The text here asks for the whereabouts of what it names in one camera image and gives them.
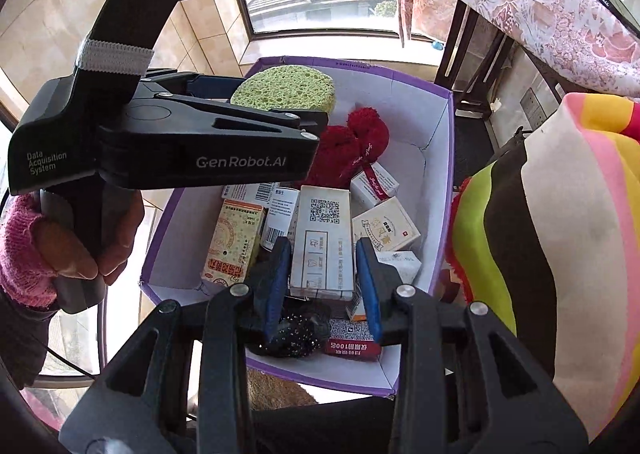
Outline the left hand pink sleeve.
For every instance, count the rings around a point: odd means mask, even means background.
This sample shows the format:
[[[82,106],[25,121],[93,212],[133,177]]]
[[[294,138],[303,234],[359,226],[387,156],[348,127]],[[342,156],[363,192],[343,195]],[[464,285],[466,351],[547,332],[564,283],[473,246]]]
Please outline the left hand pink sleeve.
[[[69,229],[40,214],[32,194],[11,196],[1,216],[1,288],[23,306],[47,309],[56,299],[53,281],[62,275],[107,285],[117,280],[134,247],[144,217],[143,200],[134,193],[120,219],[115,239],[93,257]]]

